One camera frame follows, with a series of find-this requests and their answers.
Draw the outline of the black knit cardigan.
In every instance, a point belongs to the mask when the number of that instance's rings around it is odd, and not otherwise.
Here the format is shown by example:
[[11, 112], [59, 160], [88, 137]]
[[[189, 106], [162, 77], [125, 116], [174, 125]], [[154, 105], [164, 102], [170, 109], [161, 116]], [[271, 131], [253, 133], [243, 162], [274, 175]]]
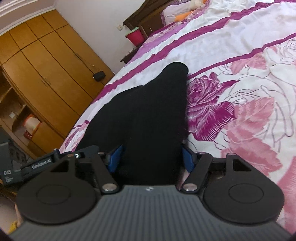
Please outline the black knit cardigan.
[[185, 64], [166, 66], [146, 85], [116, 95], [95, 115], [77, 149], [122, 146], [113, 173], [119, 185], [174, 185], [183, 167], [186, 136]]

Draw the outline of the small black hanging bag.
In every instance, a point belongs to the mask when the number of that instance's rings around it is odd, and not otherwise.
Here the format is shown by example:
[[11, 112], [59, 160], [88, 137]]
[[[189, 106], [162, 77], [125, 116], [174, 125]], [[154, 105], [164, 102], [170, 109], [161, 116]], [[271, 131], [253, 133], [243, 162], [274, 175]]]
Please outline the small black hanging bag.
[[93, 74], [93, 78], [97, 82], [102, 81], [105, 77], [106, 77], [106, 74], [103, 71]]

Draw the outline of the lilac pillow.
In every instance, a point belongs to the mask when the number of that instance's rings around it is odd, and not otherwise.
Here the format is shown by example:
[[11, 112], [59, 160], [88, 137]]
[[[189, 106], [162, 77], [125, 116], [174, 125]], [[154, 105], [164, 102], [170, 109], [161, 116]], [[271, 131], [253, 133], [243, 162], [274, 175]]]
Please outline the lilac pillow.
[[169, 25], [175, 21], [176, 16], [193, 10], [195, 10], [195, 8], [189, 1], [166, 7], [161, 13], [163, 25]]

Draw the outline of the wooden wardrobe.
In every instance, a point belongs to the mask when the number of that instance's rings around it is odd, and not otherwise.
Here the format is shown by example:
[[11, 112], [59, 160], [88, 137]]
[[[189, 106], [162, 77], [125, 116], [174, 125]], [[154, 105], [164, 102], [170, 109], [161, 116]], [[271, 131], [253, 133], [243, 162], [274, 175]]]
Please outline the wooden wardrobe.
[[[113, 76], [56, 10], [36, 16], [1, 36], [1, 127], [30, 157], [49, 153]], [[29, 114], [41, 121], [34, 135]]]

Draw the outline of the dark wooden headboard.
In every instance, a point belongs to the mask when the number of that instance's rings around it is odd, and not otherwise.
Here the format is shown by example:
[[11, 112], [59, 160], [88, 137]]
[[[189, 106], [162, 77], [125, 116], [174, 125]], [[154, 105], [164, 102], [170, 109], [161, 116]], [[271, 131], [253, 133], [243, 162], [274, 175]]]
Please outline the dark wooden headboard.
[[169, 0], [146, 0], [123, 24], [130, 30], [138, 27], [147, 39], [153, 32], [164, 25], [161, 19], [161, 12], [169, 6]]

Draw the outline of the pink floral bed quilt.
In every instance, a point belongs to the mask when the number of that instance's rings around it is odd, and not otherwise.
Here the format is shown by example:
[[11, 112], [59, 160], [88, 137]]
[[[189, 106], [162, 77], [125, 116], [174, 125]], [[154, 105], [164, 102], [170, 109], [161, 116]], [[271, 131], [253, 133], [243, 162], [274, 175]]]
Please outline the pink floral bed quilt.
[[280, 186], [278, 222], [295, 232], [295, 1], [210, 1], [147, 39], [75, 123], [72, 151], [95, 114], [168, 64], [189, 68], [189, 146], [236, 153]]

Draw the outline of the white container on shelf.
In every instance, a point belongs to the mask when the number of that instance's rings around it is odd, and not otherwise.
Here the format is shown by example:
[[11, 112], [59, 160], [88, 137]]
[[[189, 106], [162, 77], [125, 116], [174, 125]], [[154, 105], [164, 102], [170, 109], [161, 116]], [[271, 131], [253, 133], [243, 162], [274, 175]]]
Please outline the white container on shelf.
[[29, 114], [23, 122], [23, 127], [30, 135], [34, 135], [40, 124], [41, 121], [35, 115]]

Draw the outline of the red plastic bucket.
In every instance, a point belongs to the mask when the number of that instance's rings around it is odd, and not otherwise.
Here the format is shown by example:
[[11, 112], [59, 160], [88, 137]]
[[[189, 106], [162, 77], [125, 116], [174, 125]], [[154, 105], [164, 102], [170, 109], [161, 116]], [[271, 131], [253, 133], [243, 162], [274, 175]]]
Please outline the red plastic bucket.
[[145, 41], [145, 38], [139, 27], [131, 30], [128, 34], [125, 35], [125, 37], [136, 47], [140, 46]]

